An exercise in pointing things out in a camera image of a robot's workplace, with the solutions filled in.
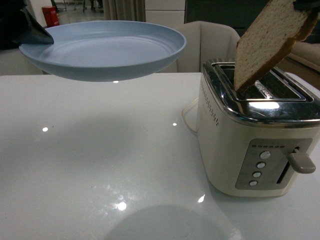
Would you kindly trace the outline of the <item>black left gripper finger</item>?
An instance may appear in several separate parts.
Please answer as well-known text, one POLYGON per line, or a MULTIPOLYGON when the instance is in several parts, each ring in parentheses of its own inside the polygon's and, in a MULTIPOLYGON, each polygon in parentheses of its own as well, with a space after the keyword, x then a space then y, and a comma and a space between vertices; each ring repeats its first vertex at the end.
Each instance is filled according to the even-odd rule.
POLYGON ((17 49, 22 44, 50 45, 53 37, 26 9, 24 0, 0 2, 0 49, 17 49))

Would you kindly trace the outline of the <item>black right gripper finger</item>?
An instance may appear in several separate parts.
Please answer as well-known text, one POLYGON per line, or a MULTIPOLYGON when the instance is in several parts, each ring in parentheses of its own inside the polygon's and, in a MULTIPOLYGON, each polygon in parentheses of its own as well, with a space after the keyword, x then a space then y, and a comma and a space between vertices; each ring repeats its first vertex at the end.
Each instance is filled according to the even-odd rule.
POLYGON ((299 11, 319 11, 320 0, 294 0, 293 7, 299 11))

